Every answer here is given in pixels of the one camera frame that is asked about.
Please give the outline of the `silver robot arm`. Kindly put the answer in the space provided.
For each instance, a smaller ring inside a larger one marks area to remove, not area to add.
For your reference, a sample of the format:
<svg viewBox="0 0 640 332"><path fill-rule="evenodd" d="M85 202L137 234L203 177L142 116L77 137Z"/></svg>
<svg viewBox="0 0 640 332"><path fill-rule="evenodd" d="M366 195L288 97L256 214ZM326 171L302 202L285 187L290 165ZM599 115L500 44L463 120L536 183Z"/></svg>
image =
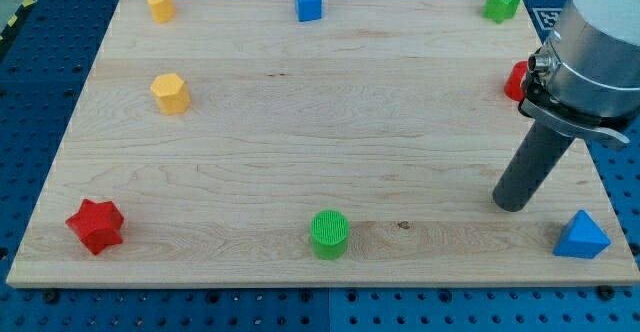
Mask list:
<svg viewBox="0 0 640 332"><path fill-rule="evenodd" d="M621 150L639 114L639 0L567 0L528 61L522 114Z"/></svg>

